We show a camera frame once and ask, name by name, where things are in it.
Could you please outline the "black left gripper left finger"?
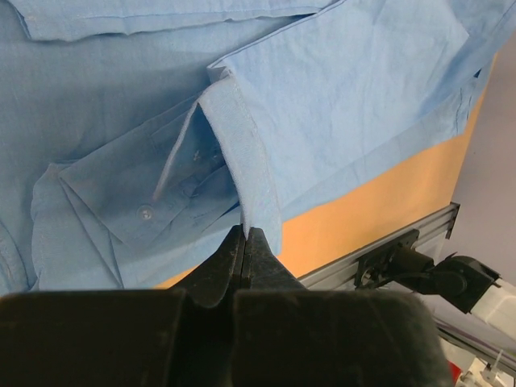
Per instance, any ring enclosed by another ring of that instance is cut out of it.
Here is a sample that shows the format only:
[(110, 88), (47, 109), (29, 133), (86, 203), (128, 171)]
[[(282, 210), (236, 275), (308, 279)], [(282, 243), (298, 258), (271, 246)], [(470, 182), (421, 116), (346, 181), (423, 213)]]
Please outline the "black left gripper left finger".
[(244, 245), (242, 227), (232, 227), (170, 289), (2, 298), (2, 385), (230, 385), (231, 296)]

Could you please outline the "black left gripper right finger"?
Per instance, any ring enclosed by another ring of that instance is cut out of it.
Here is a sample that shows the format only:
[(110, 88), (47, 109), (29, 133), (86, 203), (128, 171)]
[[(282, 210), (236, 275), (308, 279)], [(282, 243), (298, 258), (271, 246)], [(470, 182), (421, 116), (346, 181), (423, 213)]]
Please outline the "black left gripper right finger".
[(241, 289), (234, 386), (451, 386), (430, 311), (395, 291)]

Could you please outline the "light blue long sleeve shirt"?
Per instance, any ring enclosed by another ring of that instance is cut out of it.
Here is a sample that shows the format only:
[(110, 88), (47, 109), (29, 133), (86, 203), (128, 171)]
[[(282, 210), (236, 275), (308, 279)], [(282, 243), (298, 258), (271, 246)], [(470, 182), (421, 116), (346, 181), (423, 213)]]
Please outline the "light blue long sleeve shirt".
[(1, 291), (153, 287), (459, 134), (512, 1), (4, 1)]

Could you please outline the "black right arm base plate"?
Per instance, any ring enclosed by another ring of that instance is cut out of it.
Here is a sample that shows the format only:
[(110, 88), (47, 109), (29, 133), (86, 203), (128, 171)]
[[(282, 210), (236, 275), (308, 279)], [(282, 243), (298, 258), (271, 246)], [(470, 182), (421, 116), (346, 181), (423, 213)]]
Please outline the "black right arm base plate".
[(357, 289), (372, 289), (387, 278), (390, 262), (401, 248), (411, 248), (418, 240), (419, 231), (411, 229), (379, 246), (369, 249), (358, 259), (358, 269), (354, 279)]

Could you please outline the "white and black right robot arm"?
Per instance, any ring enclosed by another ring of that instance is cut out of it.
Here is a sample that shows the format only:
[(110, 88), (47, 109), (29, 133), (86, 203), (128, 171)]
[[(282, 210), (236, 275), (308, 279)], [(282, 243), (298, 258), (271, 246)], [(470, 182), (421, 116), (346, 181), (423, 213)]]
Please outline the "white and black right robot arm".
[(438, 264), (410, 248), (388, 258), (387, 281), (423, 295), (439, 295), (465, 314), (515, 338), (515, 286), (470, 256), (450, 255)]

